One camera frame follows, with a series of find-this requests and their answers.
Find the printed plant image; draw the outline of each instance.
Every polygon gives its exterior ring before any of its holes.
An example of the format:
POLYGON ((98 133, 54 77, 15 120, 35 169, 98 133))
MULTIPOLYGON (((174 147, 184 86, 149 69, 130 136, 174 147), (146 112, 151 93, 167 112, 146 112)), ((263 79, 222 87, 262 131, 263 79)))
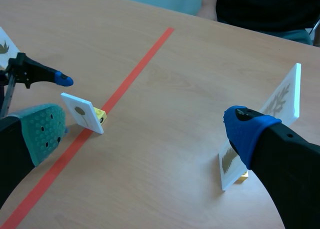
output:
POLYGON ((276 116, 276 114, 280 113, 282 109, 284 108, 284 104, 286 103, 286 100, 284 100, 285 95, 289 92, 290 83, 282 88, 281 91, 279 91, 273 98, 273 100, 270 102, 270 104, 266 107, 266 109, 263 111, 263 114, 265 115, 271 115, 273 117, 276 116))
POLYGON ((0 44, 0 54, 6 54, 9 51, 9 46, 7 46, 6 41, 3 44, 0 44))
POLYGON ((226 153, 222 157, 222 170, 223 173, 226 174, 232 164, 232 161, 236 158, 238 154, 235 152, 235 150, 230 147, 226 153))
POLYGON ((76 106, 76 107, 74 108, 74 110, 75 110, 78 114, 80 114, 80 115, 82 116, 82 118, 83 118, 86 126, 89 127, 89 125, 88 125, 88 123, 87 123, 87 121, 86 121, 86 119, 85 119, 85 117, 84 117, 84 115, 86 114, 85 111, 84 111, 82 108, 78 107, 78 106, 76 106))

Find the table surface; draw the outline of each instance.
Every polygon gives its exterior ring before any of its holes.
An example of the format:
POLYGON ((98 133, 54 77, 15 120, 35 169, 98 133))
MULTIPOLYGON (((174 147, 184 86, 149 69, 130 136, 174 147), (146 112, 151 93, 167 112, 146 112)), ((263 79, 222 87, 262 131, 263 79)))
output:
MULTIPOLYGON (((63 88, 18 85, 11 111, 60 93, 99 108, 168 28, 175 31, 18 228, 279 229, 267 191, 249 179, 221 191, 223 112, 259 109, 302 64, 301 117, 292 128, 320 144, 320 49, 126 0, 0 0, 0 26, 30 58, 70 75, 63 88)), ((82 128, 34 169, 0 212, 0 225, 82 128)))

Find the person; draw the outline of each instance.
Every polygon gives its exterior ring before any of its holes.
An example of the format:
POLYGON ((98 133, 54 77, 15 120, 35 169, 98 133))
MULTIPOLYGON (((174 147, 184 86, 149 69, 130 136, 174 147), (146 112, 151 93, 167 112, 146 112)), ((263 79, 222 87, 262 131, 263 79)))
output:
MULTIPOLYGON (((312 45, 306 28, 320 16, 320 0, 202 0, 197 15, 279 38, 312 45)), ((320 27, 314 45, 320 45, 320 27)))

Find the red tape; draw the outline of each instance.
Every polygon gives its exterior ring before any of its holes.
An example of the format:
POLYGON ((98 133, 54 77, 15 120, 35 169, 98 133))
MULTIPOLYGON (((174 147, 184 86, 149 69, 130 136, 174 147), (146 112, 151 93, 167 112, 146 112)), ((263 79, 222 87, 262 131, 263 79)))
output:
MULTIPOLYGON (((135 68, 130 72, 127 78, 121 83, 118 89, 113 93, 109 100, 101 108, 108 114, 120 98, 125 94, 130 85, 139 76, 142 70, 154 57, 157 51, 169 38, 169 36, 174 31, 173 28, 167 28, 165 32, 160 36, 160 38, 155 42, 155 44, 150 48, 150 50, 145 54, 141 61, 135 66, 135 68)), ((27 216, 30 210, 35 206, 39 199, 45 194, 47 189, 55 181, 57 176, 66 167, 66 165, 71 161, 79 149, 85 144, 93 132, 89 129, 84 129, 75 138, 71 145, 65 150, 65 152, 59 157, 58 160, 53 164, 53 166, 43 175, 40 181, 35 185, 35 187, 29 192, 29 194, 23 199, 23 201, 18 205, 18 207, 13 211, 9 218, 1 226, 1 229, 15 229, 21 221, 27 216)))

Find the yellow block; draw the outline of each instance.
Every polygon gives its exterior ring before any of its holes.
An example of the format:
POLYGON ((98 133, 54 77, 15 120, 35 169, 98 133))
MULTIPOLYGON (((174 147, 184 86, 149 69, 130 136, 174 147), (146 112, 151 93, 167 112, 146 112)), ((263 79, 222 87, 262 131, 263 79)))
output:
POLYGON ((244 180, 246 180, 249 177, 249 173, 246 171, 242 176, 239 177, 238 180, 236 180, 237 182, 243 182, 244 180))
POLYGON ((98 120, 99 120, 100 124, 102 125, 105 122, 105 120, 107 119, 106 112, 104 110, 100 110, 100 109, 95 108, 95 107, 93 107, 93 108, 94 108, 96 116, 98 117, 98 120))

